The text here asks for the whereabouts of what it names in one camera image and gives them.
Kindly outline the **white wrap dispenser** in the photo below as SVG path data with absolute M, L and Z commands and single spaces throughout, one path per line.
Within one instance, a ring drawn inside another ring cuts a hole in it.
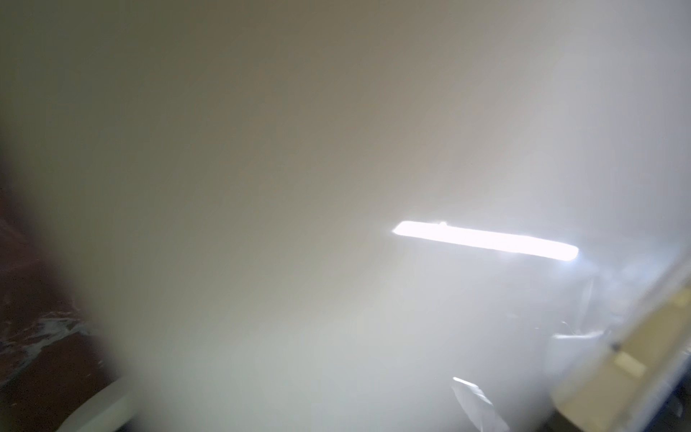
M 642 431 L 690 364 L 690 261 L 604 336 L 552 391 L 549 431 Z

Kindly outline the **plastic wrap roll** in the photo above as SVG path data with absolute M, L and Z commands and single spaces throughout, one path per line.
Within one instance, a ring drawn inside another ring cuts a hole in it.
M 690 254 L 687 1 L 5 1 L 1 153 L 151 431 L 514 429 Z

